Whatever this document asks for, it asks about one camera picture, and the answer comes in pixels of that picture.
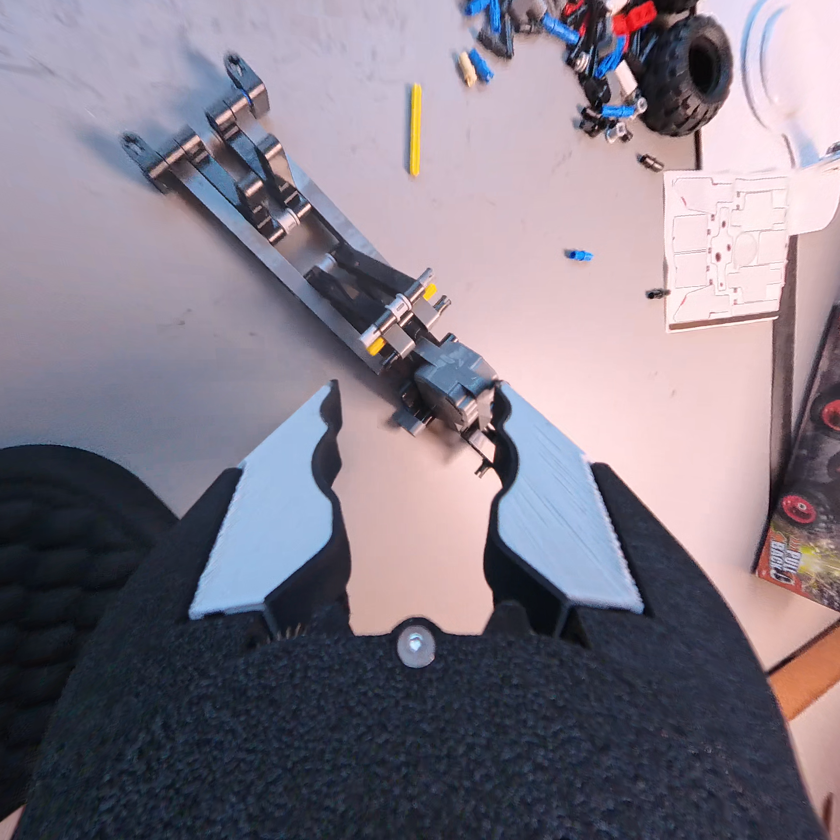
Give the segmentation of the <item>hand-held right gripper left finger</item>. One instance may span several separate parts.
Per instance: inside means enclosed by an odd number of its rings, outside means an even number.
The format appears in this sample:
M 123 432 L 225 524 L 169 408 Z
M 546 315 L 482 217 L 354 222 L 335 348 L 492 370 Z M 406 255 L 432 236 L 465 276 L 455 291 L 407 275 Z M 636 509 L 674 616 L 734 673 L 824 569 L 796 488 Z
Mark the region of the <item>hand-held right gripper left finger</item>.
M 333 489 L 340 386 L 330 381 L 238 465 L 190 619 L 257 614 L 275 637 L 350 623 L 350 542 Z

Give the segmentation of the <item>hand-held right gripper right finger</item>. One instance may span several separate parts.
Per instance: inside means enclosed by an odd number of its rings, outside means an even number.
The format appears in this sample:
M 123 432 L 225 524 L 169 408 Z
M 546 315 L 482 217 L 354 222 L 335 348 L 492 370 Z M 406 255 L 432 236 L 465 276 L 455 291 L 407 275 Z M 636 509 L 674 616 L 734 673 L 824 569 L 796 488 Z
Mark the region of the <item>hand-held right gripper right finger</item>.
M 525 627 L 560 637 L 573 611 L 640 616 L 644 598 L 583 450 L 508 383 L 497 387 L 483 570 L 495 611 L 516 607 Z

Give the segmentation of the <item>grey and black brick chassis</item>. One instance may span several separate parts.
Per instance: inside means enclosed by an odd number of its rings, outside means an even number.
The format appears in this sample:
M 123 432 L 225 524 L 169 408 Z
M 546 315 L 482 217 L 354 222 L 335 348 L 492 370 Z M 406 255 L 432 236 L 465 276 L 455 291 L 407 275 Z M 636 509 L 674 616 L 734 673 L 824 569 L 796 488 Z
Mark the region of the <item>grey and black brick chassis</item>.
M 410 276 L 373 244 L 266 130 L 263 80 L 238 54 L 231 86 L 205 111 L 210 134 L 185 126 L 159 149 L 125 132 L 121 146 L 163 193 L 176 191 L 220 223 L 342 344 L 395 388 L 394 422 L 417 436 L 439 421 L 495 458 L 497 373 L 453 333 L 434 327 L 451 300 L 434 273 Z

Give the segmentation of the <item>pile of small building pieces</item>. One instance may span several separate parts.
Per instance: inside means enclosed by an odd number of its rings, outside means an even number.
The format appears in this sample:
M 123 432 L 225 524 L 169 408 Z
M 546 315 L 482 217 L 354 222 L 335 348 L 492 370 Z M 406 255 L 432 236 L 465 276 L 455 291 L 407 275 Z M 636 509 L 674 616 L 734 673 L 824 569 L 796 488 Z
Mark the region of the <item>pile of small building pieces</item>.
M 588 137 L 626 144 L 648 102 L 641 91 L 643 40 L 658 16 L 655 2 L 488 2 L 480 35 L 500 58 L 513 57 L 516 35 L 547 35 L 563 48 L 584 97 L 577 127 Z

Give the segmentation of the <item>grey desk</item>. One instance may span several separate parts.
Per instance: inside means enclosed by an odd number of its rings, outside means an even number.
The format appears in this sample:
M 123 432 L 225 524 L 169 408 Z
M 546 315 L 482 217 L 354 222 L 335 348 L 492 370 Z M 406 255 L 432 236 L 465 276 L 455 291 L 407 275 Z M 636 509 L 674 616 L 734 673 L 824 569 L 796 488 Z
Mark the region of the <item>grey desk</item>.
M 444 430 L 390 423 L 384 382 L 200 208 L 120 148 L 207 130 L 224 53 L 266 83 L 268 131 L 384 258 L 432 267 L 441 332 L 610 465 L 725 596 L 767 669 L 837 621 L 750 570 L 769 496 L 773 326 L 665 332 L 662 180 L 691 140 L 573 126 L 551 38 L 488 86 L 456 2 L 2 2 L 2 445 L 128 467 L 179 516 L 328 380 L 353 629 L 475 634 L 497 477 Z M 408 166 L 414 83 L 421 170 Z M 592 261 L 568 259 L 583 249 Z

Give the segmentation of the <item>toy truck box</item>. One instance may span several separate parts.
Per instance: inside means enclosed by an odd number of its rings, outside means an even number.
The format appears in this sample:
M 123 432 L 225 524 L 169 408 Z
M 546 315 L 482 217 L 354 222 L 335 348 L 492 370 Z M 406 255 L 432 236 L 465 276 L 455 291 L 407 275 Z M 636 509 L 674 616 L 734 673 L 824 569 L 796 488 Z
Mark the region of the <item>toy truck box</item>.
M 822 336 L 754 574 L 839 610 L 839 306 Z

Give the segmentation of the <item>white sticker sheet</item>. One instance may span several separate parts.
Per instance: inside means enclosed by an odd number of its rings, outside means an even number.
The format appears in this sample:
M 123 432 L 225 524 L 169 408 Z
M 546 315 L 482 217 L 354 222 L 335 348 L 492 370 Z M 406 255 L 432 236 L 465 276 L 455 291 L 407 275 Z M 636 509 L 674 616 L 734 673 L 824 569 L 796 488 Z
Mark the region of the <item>white sticker sheet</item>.
M 775 320 L 788 260 L 791 177 L 664 173 L 665 330 Z

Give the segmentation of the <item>black toy tyre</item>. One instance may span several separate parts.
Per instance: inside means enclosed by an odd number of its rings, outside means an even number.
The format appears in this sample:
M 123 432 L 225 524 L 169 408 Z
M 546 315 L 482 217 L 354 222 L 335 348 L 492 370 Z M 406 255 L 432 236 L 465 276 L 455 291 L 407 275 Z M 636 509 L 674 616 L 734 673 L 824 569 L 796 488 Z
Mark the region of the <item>black toy tyre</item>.
M 709 15 L 693 14 L 669 26 L 651 24 L 642 40 L 639 89 L 647 102 L 646 128 L 682 138 L 705 128 L 732 86 L 729 37 Z

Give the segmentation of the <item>white book stand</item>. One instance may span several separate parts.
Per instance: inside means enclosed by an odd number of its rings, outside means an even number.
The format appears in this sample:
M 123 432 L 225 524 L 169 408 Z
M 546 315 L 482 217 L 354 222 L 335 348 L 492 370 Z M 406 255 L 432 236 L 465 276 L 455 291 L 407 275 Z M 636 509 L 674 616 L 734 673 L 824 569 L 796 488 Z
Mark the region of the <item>white book stand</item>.
M 778 148 L 787 175 L 791 235 L 817 232 L 838 210 L 839 3 L 752 6 L 741 42 L 752 115 Z

